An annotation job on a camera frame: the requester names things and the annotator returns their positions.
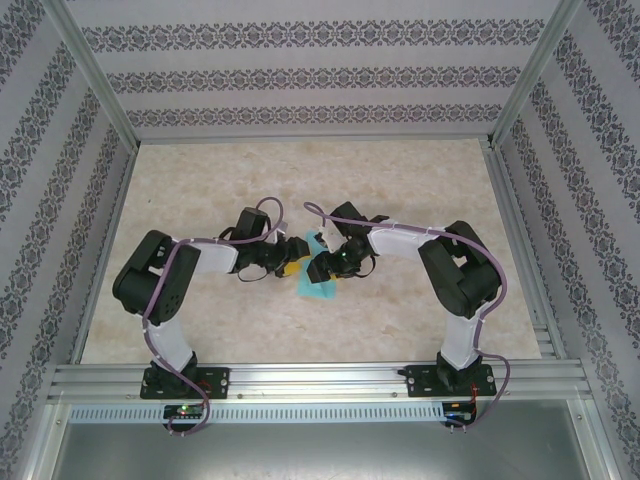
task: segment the blue cloth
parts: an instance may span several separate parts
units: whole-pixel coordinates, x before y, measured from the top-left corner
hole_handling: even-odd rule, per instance
[[[315,238],[318,232],[308,231],[305,240],[309,244],[311,250],[311,258],[314,258],[321,252],[327,251],[326,247],[320,245]],[[336,296],[336,281],[329,280],[322,283],[311,283],[309,275],[307,275],[307,267],[311,260],[302,262],[302,271],[300,272],[300,280],[298,280],[298,295],[301,297],[315,298],[334,298]]]

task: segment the enclosure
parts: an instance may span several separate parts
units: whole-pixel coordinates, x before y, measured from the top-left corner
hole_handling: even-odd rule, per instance
[[[640,478],[637,8],[2,2],[0,478]],[[446,312],[381,256],[332,299],[194,278],[185,337],[229,376],[171,438],[112,284],[147,231],[211,238],[268,195],[302,238],[305,201],[472,225],[509,282],[491,417],[450,434],[469,397],[410,395]]]

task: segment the marble-like surface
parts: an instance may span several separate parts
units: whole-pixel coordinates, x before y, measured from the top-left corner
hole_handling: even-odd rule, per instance
[[[487,319],[481,346],[509,358],[539,358],[511,251],[475,140],[144,146],[84,351],[83,363],[146,363],[139,320],[111,296],[115,276],[150,229],[215,236],[245,206],[282,199],[288,234],[304,234],[346,200],[366,216],[422,226],[466,220],[503,263],[510,289]],[[265,209],[275,216],[273,205]],[[366,279],[341,280],[333,300],[297,295],[297,276],[241,283],[194,277],[181,317],[201,362],[432,360],[445,310],[422,265],[380,257]]]

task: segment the patterned wallpaper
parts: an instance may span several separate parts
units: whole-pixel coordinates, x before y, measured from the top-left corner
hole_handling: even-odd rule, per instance
[[[555,5],[69,2],[143,140],[490,133]]]
[[[563,340],[585,361],[623,478],[640,478],[639,10],[583,3],[502,145]]]
[[[37,0],[0,6],[0,479],[69,361],[128,155]]]

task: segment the decorative stripe pattern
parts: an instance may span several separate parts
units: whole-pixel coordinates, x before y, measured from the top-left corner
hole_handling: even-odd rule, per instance
[[[339,105],[129,110],[134,127],[313,123],[493,122],[501,105]]]
[[[591,132],[598,140],[600,150],[618,184],[622,185],[623,195],[631,200],[629,207],[635,211],[636,222],[640,223],[640,162],[636,147],[630,143],[624,126],[618,121],[573,35],[567,33],[562,38],[555,57],[589,122]]]
[[[18,460],[18,452],[22,448],[29,420],[33,416],[36,408],[38,392],[42,387],[47,363],[51,358],[51,353],[55,346],[60,322],[63,319],[67,302],[73,289],[73,283],[80,268],[80,261],[89,240],[93,220],[98,210],[100,198],[108,180],[109,171],[118,145],[118,135],[115,129],[110,127],[85,192],[84,200],[68,243],[68,248],[63,255],[63,261],[53,286],[53,292],[48,300],[47,310],[44,312],[44,317],[40,322],[39,334],[36,337],[35,344],[31,348],[30,360],[26,364],[25,373],[22,375],[20,390],[16,393],[17,400],[11,405],[9,422],[5,424],[4,435],[0,438],[0,451],[3,452],[0,463],[0,478],[10,478],[12,470]],[[122,186],[125,172],[126,165],[120,177],[118,193]],[[111,221],[115,207],[116,201],[114,201],[111,207],[109,221],[107,222],[101,244],[104,244],[106,240],[106,235],[109,231],[108,224]]]
[[[44,18],[38,0],[15,0],[0,21],[0,92]]]
[[[636,414],[631,410],[629,396],[622,390],[624,384],[618,379],[618,367],[611,360],[613,353],[605,335],[601,332],[602,327],[592,307],[593,301],[580,274],[571,244],[566,238],[564,225],[542,173],[535,149],[520,118],[514,123],[511,135],[527,174],[531,191],[535,196],[551,249],[558,262],[560,276],[569,294],[568,299],[573,306],[578,326],[582,330],[585,346],[595,365],[596,376],[602,382],[607,404],[612,412],[611,420],[616,425],[618,437],[625,445],[625,453],[630,457],[632,471],[640,476],[640,426],[635,422]],[[515,189],[511,170],[508,163],[505,163]],[[522,210],[520,198],[517,197],[517,200]]]
[[[519,67],[289,68],[107,75],[118,94],[325,88],[512,87]]]
[[[75,68],[76,63],[71,53],[61,43],[29,101],[19,127],[0,158],[0,226],[13,206],[13,198],[22,185],[22,176],[33,162]]]
[[[627,0],[586,0],[620,60],[640,83],[640,15]]]
[[[381,45],[533,45],[536,20],[389,20],[132,25],[82,29],[96,53]]]
[[[589,185],[587,172],[573,148],[553,99],[547,87],[539,81],[530,95],[538,118],[544,127],[549,144],[556,156],[558,166],[567,182],[567,188],[580,212],[584,229],[589,235],[598,264],[603,269],[604,278],[609,282],[613,300],[620,309],[620,316],[626,321],[626,329],[634,339],[633,347],[640,347],[640,291],[631,283],[626,260],[620,255],[616,238],[606,222],[604,211],[598,206],[593,188]]]
[[[33,288],[62,203],[99,111],[98,99],[89,89],[67,135],[67,141],[56,161],[42,200],[38,204],[36,218],[29,226],[25,243],[20,248],[15,262],[16,268],[9,274],[9,285],[5,287],[4,295],[0,298],[0,359],[6,358],[6,351],[13,340],[13,332],[18,328],[18,320],[24,311],[27,294]]]

